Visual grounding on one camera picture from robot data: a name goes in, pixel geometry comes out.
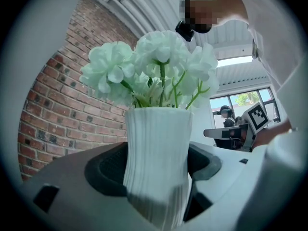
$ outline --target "white vase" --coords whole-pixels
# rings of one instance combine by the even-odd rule
[[[190,193],[187,154],[193,113],[148,107],[125,113],[128,160],[124,185],[129,202],[159,230],[183,222]]]

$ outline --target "window pane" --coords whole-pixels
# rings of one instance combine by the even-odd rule
[[[270,123],[268,124],[268,127],[271,127],[274,124],[278,123],[278,121],[274,122],[274,119],[278,118],[275,103],[266,104],[265,109],[266,109],[266,112],[267,112],[268,117],[270,119]]]
[[[263,102],[272,100],[269,89],[260,90],[259,92]]]
[[[220,111],[220,108],[223,105],[230,106],[229,100],[227,97],[211,99],[210,103],[211,103],[212,111]],[[214,121],[215,121],[215,128],[224,128],[223,123],[225,122],[225,119],[221,118],[220,115],[215,115]]]
[[[242,116],[244,111],[260,101],[256,91],[233,95],[230,96],[230,99],[234,108],[235,117]]]

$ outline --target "fluorescent light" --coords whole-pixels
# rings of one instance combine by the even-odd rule
[[[235,57],[235,58],[229,58],[225,60],[219,60],[217,67],[223,67],[223,66],[234,65],[234,64],[244,64],[244,63],[250,63],[250,62],[252,62],[252,56]]]

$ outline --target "tree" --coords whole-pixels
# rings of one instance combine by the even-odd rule
[[[257,103],[259,101],[260,101],[260,99],[259,99],[259,96],[256,92],[244,93],[244,94],[238,95],[237,99],[235,99],[235,102],[239,106]]]

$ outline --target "window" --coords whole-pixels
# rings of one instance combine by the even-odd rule
[[[252,107],[257,102],[261,103],[270,119],[268,127],[280,122],[279,111],[274,96],[270,88],[266,88],[262,90],[255,90],[211,99],[210,104],[214,116],[215,128],[224,127],[223,123],[225,122],[225,119],[221,118],[220,115],[217,115],[217,111],[220,111],[221,106],[229,106],[234,110],[235,117],[237,117],[242,116],[247,109]]]

